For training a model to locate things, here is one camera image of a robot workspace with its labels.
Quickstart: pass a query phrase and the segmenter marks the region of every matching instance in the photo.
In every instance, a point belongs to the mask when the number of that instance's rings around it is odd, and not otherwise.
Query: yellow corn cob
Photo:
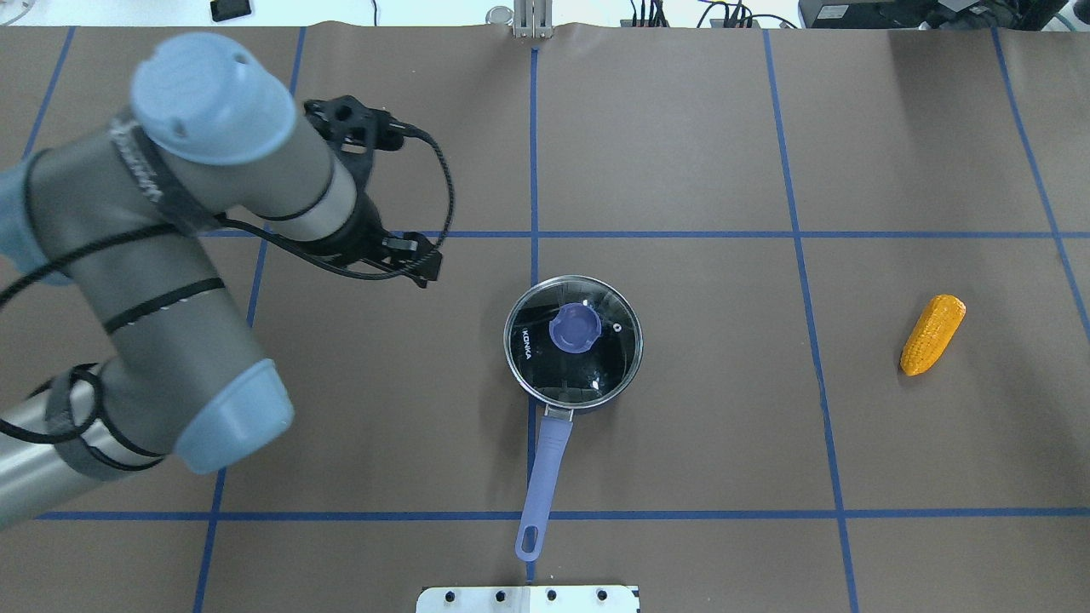
[[[900,352],[905,374],[915,376],[933,366],[964,318],[965,303],[956,297],[943,293],[932,298]]]

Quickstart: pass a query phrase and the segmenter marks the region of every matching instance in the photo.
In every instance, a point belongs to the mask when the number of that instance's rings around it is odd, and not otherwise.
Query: brand logo
[[[118,149],[118,154],[121,155],[121,159],[129,167],[129,171],[132,172],[133,178],[136,179],[136,184],[140,187],[140,191],[144,194],[144,197],[158,204],[162,200],[162,191],[155,182],[155,170],[152,169],[147,159],[136,146],[136,142],[133,140],[132,131],[140,123],[135,120],[122,123],[114,118],[110,122],[109,135],[110,140],[113,141],[113,146]]]

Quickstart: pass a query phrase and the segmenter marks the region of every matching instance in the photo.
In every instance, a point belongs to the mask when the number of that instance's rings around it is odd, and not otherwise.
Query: blue handle
[[[533,562],[542,553],[545,528],[553,508],[553,493],[556,478],[560,473],[560,459],[571,436],[571,422],[553,417],[542,418],[542,429],[537,433],[537,455],[534,470],[526,490],[526,504],[522,506],[522,520],[514,540],[514,555],[523,562]]]

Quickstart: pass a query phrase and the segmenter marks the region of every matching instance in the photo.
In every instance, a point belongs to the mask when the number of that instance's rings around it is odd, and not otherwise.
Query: white bracket
[[[552,38],[553,0],[514,0],[511,31],[516,38]]]
[[[635,586],[427,588],[416,613],[640,613]]]

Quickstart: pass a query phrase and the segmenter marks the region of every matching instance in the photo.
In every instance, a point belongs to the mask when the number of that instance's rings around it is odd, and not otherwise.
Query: blue grid
[[[45,119],[53,91],[60,77],[64,61],[69,55],[73,38],[76,34],[75,27],[68,28],[63,46],[57,59],[56,67],[46,89],[40,108],[27,139],[23,152],[25,158],[34,151],[34,145],[41,123]],[[292,71],[290,89],[295,91],[298,84],[300,64],[303,53],[303,45],[306,37],[306,28],[299,29],[295,48],[295,60]],[[784,184],[787,195],[788,209],[791,219],[790,231],[543,231],[538,227],[537,215],[537,61],[540,49],[531,49],[530,56],[530,205],[531,205],[531,229],[530,231],[452,231],[451,238],[523,238],[531,242],[531,285],[537,283],[538,277],[538,242],[541,239],[567,239],[567,238],[593,238],[593,239],[640,239],[640,238],[671,238],[671,239],[791,239],[796,248],[796,256],[799,268],[799,281],[802,291],[803,306],[807,317],[807,327],[810,336],[811,353],[814,362],[814,374],[819,384],[821,408],[824,418],[825,442],[829,464],[829,476],[834,493],[835,509],[787,509],[787,510],[556,510],[550,515],[554,521],[635,521],[635,520],[668,520],[668,521],[704,521],[704,520],[836,520],[839,528],[841,553],[845,566],[846,587],[848,591],[849,605],[852,613],[858,613],[859,604],[856,594],[855,577],[851,563],[850,542],[848,538],[847,520],[867,519],[903,519],[903,518],[988,518],[988,517],[1090,517],[1090,507],[976,507],[976,508],[872,508],[852,509],[845,508],[840,492],[839,473],[836,464],[836,448],[833,435],[833,424],[828,411],[828,402],[825,395],[824,376],[821,365],[821,351],[818,342],[816,325],[814,323],[813,309],[810,300],[809,280],[806,271],[806,257],[803,251],[803,240],[812,239],[1051,239],[1056,245],[1056,250],[1063,263],[1064,273],[1067,277],[1071,296],[1076,309],[1082,322],[1083,332],[1090,339],[1090,318],[1079,291],[1074,271],[1067,257],[1064,245],[1065,240],[1090,239],[1090,232],[1063,232],[1059,230],[1047,191],[1041,178],[1037,158],[1030,145],[1029,136],[1026,132],[1021,119],[1021,112],[1015,98],[1014,88],[1010,83],[1006,59],[1003,52],[1002,41],[998,32],[992,31],[992,40],[995,47],[998,68],[1006,87],[1010,103],[1010,110],[1014,124],[1018,131],[1025,148],[1027,163],[1033,175],[1033,180],[1041,197],[1041,205],[1044,208],[1049,220],[1050,231],[1047,232],[974,232],[974,231],[806,231],[799,227],[798,215],[795,206],[795,191],[790,176],[790,160],[788,156],[787,139],[784,131],[783,115],[779,106],[779,95],[775,77],[775,62],[773,59],[772,43],[768,33],[763,32],[765,58],[768,71],[768,81],[772,95],[773,112],[776,123],[777,139],[780,151],[780,163],[783,167]],[[427,232],[435,236],[438,232]],[[250,237],[250,235],[237,230],[217,230],[209,232],[208,237]],[[257,261],[254,269],[254,280],[251,288],[250,304],[246,313],[246,322],[251,326],[256,314],[257,300],[261,291],[262,275],[264,272],[267,243],[262,241],[258,248]],[[531,399],[528,404],[528,456],[526,456],[526,478],[529,481],[530,471],[533,467],[534,447],[536,441],[535,402]],[[217,474],[216,485],[213,494],[211,507],[206,513],[201,512],[51,512],[38,517],[43,521],[202,521],[207,522],[208,529],[205,540],[204,555],[202,556],[202,567],[198,578],[197,590],[194,597],[193,611],[198,613],[203,609],[204,593],[207,586],[208,572],[211,564],[213,550],[216,538],[216,527],[221,521],[517,521],[518,512],[395,512],[395,513],[325,513],[325,512],[222,512],[220,504],[222,501],[223,488],[227,471],[221,470]],[[528,579],[533,580],[534,568],[532,563],[526,567]]]

